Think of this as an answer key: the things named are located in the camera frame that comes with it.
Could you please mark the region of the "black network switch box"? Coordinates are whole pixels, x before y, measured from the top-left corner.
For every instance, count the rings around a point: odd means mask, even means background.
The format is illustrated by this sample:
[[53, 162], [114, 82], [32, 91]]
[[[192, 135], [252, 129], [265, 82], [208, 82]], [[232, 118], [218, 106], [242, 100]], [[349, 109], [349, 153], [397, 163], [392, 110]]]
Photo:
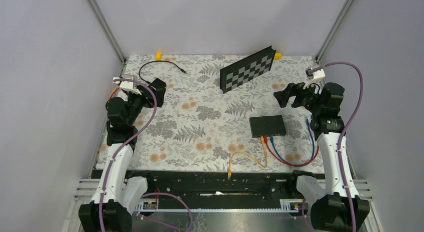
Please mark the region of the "black network switch box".
[[281, 115], [250, 117], [249, 124], [253, 138], [285, 136], [287, 134]]

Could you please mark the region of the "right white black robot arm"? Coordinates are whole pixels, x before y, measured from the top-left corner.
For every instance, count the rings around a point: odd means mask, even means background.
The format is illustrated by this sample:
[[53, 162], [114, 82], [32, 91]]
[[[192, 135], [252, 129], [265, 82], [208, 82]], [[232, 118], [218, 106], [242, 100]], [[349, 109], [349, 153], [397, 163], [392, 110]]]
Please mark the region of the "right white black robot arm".
[[293, 108], [303, 106], [311, 113], [309, 126], [321, 151], [325, 188], [311, 174], [296, 172], [297, 178], [288, 182], [286, 190], [293, 198], [304, 196], [312, 227], [325, 232], [356, 232], [370, 212], [369, 202], [361, 199], [350, 173], [347, 126], [339, 116], [344, 91], [336, 83], [325, 84], [321, 92], [304, 83], [290, 83], [274, 92], [281, 108], [294, 97]]

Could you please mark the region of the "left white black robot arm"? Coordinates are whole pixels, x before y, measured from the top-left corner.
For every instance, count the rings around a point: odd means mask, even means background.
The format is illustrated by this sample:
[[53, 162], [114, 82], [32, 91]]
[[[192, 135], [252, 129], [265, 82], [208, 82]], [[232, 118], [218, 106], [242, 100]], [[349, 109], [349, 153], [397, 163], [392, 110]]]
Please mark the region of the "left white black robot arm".
[[127, 99], [112, 97], [106, 104], [105, 169], [89, 203], [78, 211], [86, 232], [130, 232], [132, 214], [140, 197], [148, 198], [155, 192], [154, 182], [145, 177], [125, 179], [130, 158], [135, 151], [138, 130], [134, 125], [143, 108], [156, 112], [164, 103], [166, 83], [158, 78], [145, 85], [132, 76], [115, 77]]

